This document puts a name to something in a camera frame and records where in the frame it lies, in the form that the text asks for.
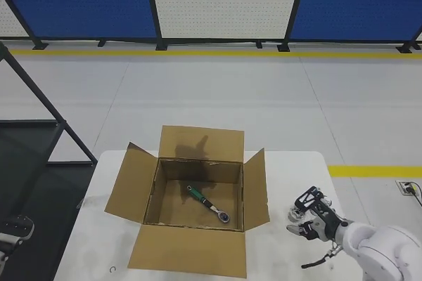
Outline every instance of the box flap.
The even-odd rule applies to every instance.
[[[270,222],[264,148],[244,164],[244,230]]]
[[[158,159],[130,143],[105,211],[142,223]]]
[[[160,157],[243,162],[244,132],[163,126]]]
[[[246,278],[245,234],[142,225],[128,267]]]

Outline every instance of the blue partition panel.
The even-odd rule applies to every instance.
[[[410,40],[422,0],[300,0],[290,39]]]
[[[156,38],[148,0],[14,0],[37,37]]]

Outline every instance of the yellow floor line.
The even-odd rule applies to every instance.
[[[422,166],[328,166],[334,178],[422,178]]]
[[[276,51],[142,51],[142,50],[11,50],[13,55],[102,55],[102,56],[232,56],[232,57],[278,57],[278,58],[366,58],[366,59],[412,59],[422,60],[422,53],[334,53]]]

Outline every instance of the black metal frame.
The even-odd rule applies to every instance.
[[[206,43],[255,43],[257,48],[262,48],[262,43],[264,42],[278,42],[281,45],[277,46],[277,49],[280,52],[289,52],[289,43],[341,43],[341,44],[403,44],[397,49],[400,53],[411,53],[409,50],[411,47],[414,47],[417,50],[420,50],[418,43],[416,41],[418,36],[422,33],[422,26],[419,28],[417,33],[413,36],[410,41],[406,40],[339,40],[339,39],[291,39],[291,33],[293,31],[293,26],[295,24],[295,18],[298,13],[300,6],[300,0],[294,0],[294,4],[290,13],[288,26],[286,28],[285,37],[283,39],[219,39],[219,38],[163,38],[160,21],[158,17],[158,10],[156,8],[155,0],[149,0],[151,7],[151,12],[153,16],[153,24],[155,26],[156,38],[97,38],[97,37],[36,37],[33,31],[30,29],[28,24],[25,22],[25,19],[20,14],[19,10],[13,3],[13,0],[6,0],[6,3],[9,5],[10,9],[13,11],[16,18],[19,20],[20,24],[23,26],[25,31],[29,34],[29,37],[0,37],[3,40],[23,40],[31,39],[35,45],[34,49],[42,50],[48,44],[42,43],[41,40],[48,41],[67,41],[67,40],[92,40],[98,41],[98,47],[103,47],[107,41],[123,41],[123,42],[133,42],[133,43],[148,43],[156,44],[157,51],[166,51],[169,45],[180,45],[180,44],[206,44]]]
[[[33,41],[34,43],[33,50],[44,50],[48,46],[48,44],[42,43],[41,39],[38,39],[36,35],[34,35],[33,31],[31,30],[30,26],[27,24],[27,22],[23,18],[19,9],[17,9],[17,7],[15,6],[13,0],[5,0],[5,1],[8,4],[11,11],[13,12],[13,14],[15,15],[15,17],[17,18],[17,20],[19,21],[20,25],[22,25],[23,29],[27,32],[28,37],[31,39],[31,41]]]
[[[409,50],[411,47],[414,48],[414,50],[421,50],[421,47],[417,44],[416,40],[418,39],[419,35],[422,33],[422,25],[419,27],[413,38],[408,41],[407,43],[403,44],[400,47],[397,47],[396,49],[400,53],[412,53],[411,50]]]
[[[279,52],[289,52],[288,43],[290,42],[290,34],[293,32],[295,17],[297,16],[298,7],[300,6],[300,0],[294,0],[293,7],[290,11],[288,27],[286,28],[286,33],[284,34],[284,39],[281,42],[281,45],[278,45],[276,48]]]
[[[56,110],[49,99],[42,93],[41,89],[35,84],[31,77],[26,71],[20,66],[17,60],[11,55],[8,48],[0,42],[0,62],[5,60],[15,73],[23,80],[23,82],[30,88],[33,94],[39,99],[39,101],[45,106],[45,108],[53,115],[53,120],[0,120],[0,127],[16,127],[16,128],[34,128],[34,127],[54,127],[54,135],[51,139],[50,145],[47,147],[45,152],[41,155],[38,162],[38,169],[35,169],[25,181],[25,184],[17,196],[18,200],[13,204],[9,215],[18,215],[22,211],[26,201],[30,197],[34,185],[36,184],[39,176],[46,165],[77,165],[79,162],[66,162],[66,163],[50,163],[49,158],[51,153],[56,147],[62,133],[66,131],[73,141],[81,148],[84,154],[90,159],[87,162],[81,162],[81,165],[95,166],[97,159],[92,155],[92,152],[87,146],[81,141],[79,136],[73,131],[70,125],[64,120],[61,114]]]
[[[73,139],[74,142],[82,149],[84,154],[91,160],[93,165],[97,164],[97,159],[92,155],[92,152],[87,148],[87,146],[82,142],[79,136],[73,131],[72,127],[64,120],[63,116],[56,110],[50,100],[42,93],[41,89],[36,85],[36,83],[31,79],[31,77],[26,73],[26,71],[20,66],[18,61],[11,55],[8,48],[6,48],[3,43],[0,42],[0,62],[5,60],[15,73],[23,80],[25,85],[33,92],[33,94],[39,99],[39,101],[45,106],[45,108],[53,115],[55,120],[63,127],[69,136]]]
[[[164,39],[161,34],[161,26],[160,26],[160,19],[158,17],[158,9],[156,8],[156,1],[149,0],[150,9],[152,11],[152,18],[153,24],[155,25],[155,33],[156,33],[156,50],[157,51],[166,51],[167,44],[164,43]]]

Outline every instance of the green handle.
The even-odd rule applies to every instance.
[[[195,188],[193,188],[192,186],[188,185],[187,187],[189,193],[196,198],[198,201],[202,202],[205,199],[205,196],[203,196],[200,192],[198,192]]]

